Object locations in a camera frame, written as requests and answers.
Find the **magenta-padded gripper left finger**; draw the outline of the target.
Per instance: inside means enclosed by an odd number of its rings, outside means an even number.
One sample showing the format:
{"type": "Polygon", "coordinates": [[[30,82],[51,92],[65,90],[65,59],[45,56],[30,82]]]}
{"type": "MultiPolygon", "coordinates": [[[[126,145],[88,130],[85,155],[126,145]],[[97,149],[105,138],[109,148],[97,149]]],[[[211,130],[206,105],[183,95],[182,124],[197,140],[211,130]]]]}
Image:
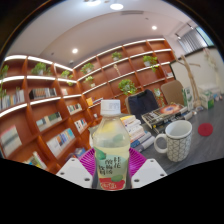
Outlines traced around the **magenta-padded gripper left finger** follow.
{"type": "Polygon", "coordinates": [[[79,158],[70,158],[58,171],[57,176],[83,188],[96,188],[95,150],[90,149],[79,158]]]}

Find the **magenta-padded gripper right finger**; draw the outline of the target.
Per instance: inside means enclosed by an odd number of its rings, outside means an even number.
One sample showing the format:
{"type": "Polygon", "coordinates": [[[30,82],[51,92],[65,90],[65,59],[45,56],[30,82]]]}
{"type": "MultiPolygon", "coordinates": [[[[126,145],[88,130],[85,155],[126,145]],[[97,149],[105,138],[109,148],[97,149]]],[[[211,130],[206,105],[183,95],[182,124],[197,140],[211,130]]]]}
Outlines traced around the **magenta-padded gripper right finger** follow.
{"type": "Polygon", "coordinates": [[[166,172],[155,159],[146,159],[133,148],[129,149],[129,153],[128,169],[132,189],[141,188],[166,176],[166,172]]]}

